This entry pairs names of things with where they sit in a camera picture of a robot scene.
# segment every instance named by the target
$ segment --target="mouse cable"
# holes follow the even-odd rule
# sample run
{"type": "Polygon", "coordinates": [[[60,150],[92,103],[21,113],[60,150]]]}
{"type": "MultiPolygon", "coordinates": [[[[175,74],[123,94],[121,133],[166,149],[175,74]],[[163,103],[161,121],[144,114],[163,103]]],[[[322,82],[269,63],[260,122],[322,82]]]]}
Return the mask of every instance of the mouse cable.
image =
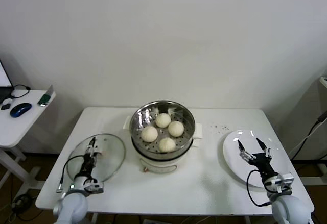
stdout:
{"type": "Polygon", "coordinates": [[[28,93],[30,93],[31,88],[29,86],[18,84],[18,85],[15,85],[14,88],[16,88],[17,86],[23,86],[23,87],[25,87],[25,89],[27,90],[27,92],[25,94],[23,94],[23,95],[20,95],[20,96],[14,96],[14,95],[12,95],[12,92],[11,92],[11,94],[10,94],[10,98],[11,99],[21,98],[21,97],[27,95],[28,93]]]}

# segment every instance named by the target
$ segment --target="computer mouse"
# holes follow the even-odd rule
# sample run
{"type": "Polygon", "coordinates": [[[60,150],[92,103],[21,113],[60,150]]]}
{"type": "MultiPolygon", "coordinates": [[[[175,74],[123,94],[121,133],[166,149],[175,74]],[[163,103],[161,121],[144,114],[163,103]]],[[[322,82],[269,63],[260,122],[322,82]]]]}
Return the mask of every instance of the computer mouse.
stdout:
{"type": "Polygon", "coordinates": [[[22,114],[26,113],[27,111],[29,111],[31,107],[32,107],[32,104],[30,104],[30,103],[18,104],[17,106],[13,107],[10,110],[10,116],[17,118],[17,117],[21,116],[22,114]]]}

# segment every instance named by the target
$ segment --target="white plate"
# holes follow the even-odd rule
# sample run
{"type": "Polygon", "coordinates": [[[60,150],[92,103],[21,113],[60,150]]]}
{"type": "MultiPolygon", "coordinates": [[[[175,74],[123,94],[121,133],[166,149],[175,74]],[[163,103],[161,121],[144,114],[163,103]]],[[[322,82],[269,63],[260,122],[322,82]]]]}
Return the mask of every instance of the white plate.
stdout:
{"type": "MultiPolygon", "coordinates": [[[[249,165],[240,156],[238,140],[242,143],[245,150],[251,154],[263,153],[256,139],[260,139],[268,148],[271,148],[270,154],[272,160],[270,164],[276,172],[281,172],[285,167],[285,160],[281,156],[281,152],[277,145],[266,135],[258,131],[238,130],[231,132],[225,139],[223,145],[224,158],[229,168],[244,182],[250,171],[257,169],[255,166],[249,165]]],[[[264,187],[261,181],[260,174],[255,172],[251,174],[249,184],[256,187],[264,187]]]]}

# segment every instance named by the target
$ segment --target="floor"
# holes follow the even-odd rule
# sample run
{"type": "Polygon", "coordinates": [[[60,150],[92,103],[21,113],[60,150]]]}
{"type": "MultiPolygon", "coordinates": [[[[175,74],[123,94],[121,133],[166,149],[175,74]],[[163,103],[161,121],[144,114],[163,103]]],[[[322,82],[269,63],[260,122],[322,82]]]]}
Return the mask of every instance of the floor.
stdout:
{"type": "MultiPolygon", "coordinates": [[[[24,162],[20,162],[20,165],[27,171],[30,171],[33,166],[42,166],[41,171],[37,176],[37,180],[46,180],[48,174],[50,173],[54,163],[56,162],[56,156],[36,156],[36,155],[27,155],[27,160],[24,162]]],[[[5,169],[0,165],[0,177],[3,176],[5,173],[5,169]]],[[[319,176],[320,171],[314,165],[309,165],[299,170],[300,176],[319,176]]],[[[11,208],[8,205],[10,203],[10,195],[11,189],[12,194],[15,196],[16,192],[20,188],[22,182],[16,178],[15,176],[9,177],[5,184],[3,185],[0,191],[0,224],[8,223],[8,217],[11,214],[11,208]]],[[[327,210],[325,207],[325,200],[327,200],[327,186],[311,186],[306,187],[314,205],[315,205],[315,216],[318,217],[321,224],[327,224],[327,210]]],[[[29,191],[30,196],[37,196],[38,191],[29,191]]],[[[21,214],[20,217],[23,219],[30,219],[37,215],[40,210],[33,205],[28,211],[21,214]]],[[[98,216],[97,223],[103,224],[139,224],[143,223],[145,219],[149,220],[156,220],[167,222],[170,224],[180,224],[183,220],[185,220],[187,216],[137,216],[137,215],[106,215],[100,214],[98,216]]],[[[184,224],[196,224],[198,221],[204,219],[205,216],[202,217],[190,217],[188,220],[183,222],[184,224]]],[[[255,223],[261,217],[252,217],[251,223],[255,223]]],[[[12,223],[19,224],[19,223],[54,223],[55,218],[53,217],[52,211],[43,211],[36,219],[25,222],[15,218],[12,223]]],[[[201,222],[201,224],[245,224],[245,220],[241,216],[226,216],[226,217],[209,217],[208,219],[201,222]]]]}

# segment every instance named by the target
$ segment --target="steamed bun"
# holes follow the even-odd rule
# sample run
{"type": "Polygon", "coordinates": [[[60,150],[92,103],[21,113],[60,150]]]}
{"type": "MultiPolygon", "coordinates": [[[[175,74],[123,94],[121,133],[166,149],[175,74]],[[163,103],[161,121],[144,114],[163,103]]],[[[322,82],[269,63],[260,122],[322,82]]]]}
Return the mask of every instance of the steamed bun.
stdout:
{"type": "Polygon", "coordinates": [[[175,148],[176,148],[176,144],[174,140],[169,137],[162,139],[159,143],[160,152],[163,153],[172,152],[175,150],[175,148]]]}
{"type": "Polygon", "coordinates": [[[168,132],[174,137],[179,137],[184,132],[184,125],[179,121],[171,122],[168,126],[168,132]]]}
{"type": "Polygon", "coordinates": [[[145,142],[153,142],[158,137],[158,131],[153,126],[146,126],[141,132],[141,138],[145,142]]]}
{"type": "Polygon", "coordinates": [[[160,128],[166,128],[171,122],[170,116],[167,113],[160,113],[156,119],[155,123],[160,128]]]}

